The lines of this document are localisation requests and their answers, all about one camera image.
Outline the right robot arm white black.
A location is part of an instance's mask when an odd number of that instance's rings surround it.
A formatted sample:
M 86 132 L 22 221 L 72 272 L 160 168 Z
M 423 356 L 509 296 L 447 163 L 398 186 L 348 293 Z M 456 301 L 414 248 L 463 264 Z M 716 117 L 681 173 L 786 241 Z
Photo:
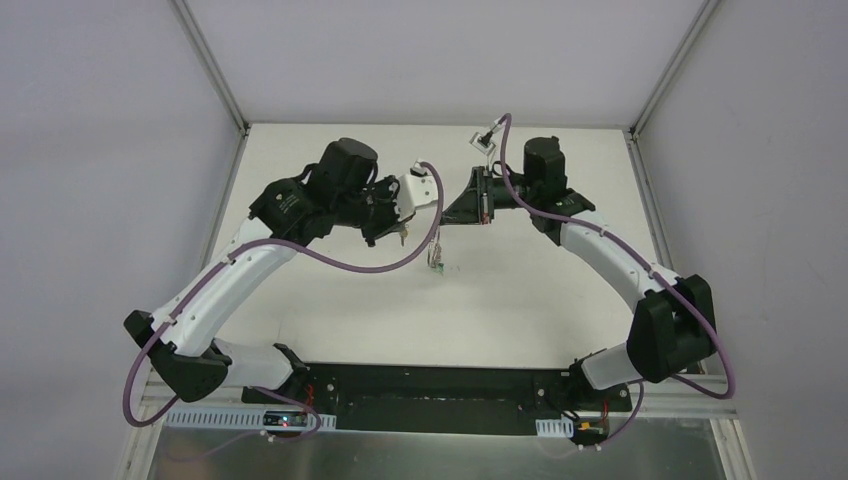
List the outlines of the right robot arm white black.
M 633 313 L 627 339 L 576 361 L 569 400 L 595 408 L 608 388 L 637 380 L 659 383 L 716 353 L 709 284 L 637 260 L 608 229 L 595 206 L 568 187 L 566 158 L 556 137 L 525 142 L 523 170 L 473 168 L 462 194 L 446 209 L 444 225 L 484 225 L 496 211 L 533 208 L 531 222 L 555 245 L 586 262 Z

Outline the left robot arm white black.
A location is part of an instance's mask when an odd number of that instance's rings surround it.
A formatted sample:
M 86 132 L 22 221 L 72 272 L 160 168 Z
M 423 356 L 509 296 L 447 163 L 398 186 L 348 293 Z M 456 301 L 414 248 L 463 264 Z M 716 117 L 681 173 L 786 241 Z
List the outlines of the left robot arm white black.
M 368 145 L 330 142 L 318 162 L 264 188 L 230 242 L 176 299 L 127 317 L 127 331 L 177 399 L 196 402 L 221 386 L 263 387 L 286 405 L 303 396 L 305 378 L 279 347 L 238 345 L 218 332 L 272 273 L 334 227 L 360 230 L 368 245 L 398 230 L 415 210 L 409 178 L 378 172 Z

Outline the yellow tagged key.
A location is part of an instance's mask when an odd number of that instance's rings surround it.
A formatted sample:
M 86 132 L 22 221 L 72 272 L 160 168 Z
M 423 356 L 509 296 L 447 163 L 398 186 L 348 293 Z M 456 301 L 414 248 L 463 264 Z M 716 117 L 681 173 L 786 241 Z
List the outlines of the yellow tagged key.
M 398 230 L 399 242 L 400 246 L 404 248 L 407 244 L 407 239 L 409 237 L 409 226 L 407 223 L 403 223 Z

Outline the silver keyring with clips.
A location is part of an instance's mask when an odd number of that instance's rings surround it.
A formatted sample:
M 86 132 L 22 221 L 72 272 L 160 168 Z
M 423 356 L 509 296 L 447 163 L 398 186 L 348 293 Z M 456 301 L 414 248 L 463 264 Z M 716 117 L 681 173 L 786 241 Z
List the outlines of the silver keyring with clips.
M 426 257 L 427 266 L 433 272 L 435 272 L 434 267 L 437 264 L 443 263 L 443 261 L 442 261 L 442 246 L 441 246 L 441 243 L 440 243 L 440 237 L 441 237 L 441 228 L 437 227 L 436 230 L 435 230 L 435 233 L 433 234 L 433 236 L 430 239 L 430 242 L 428 244 L 427 257 Z

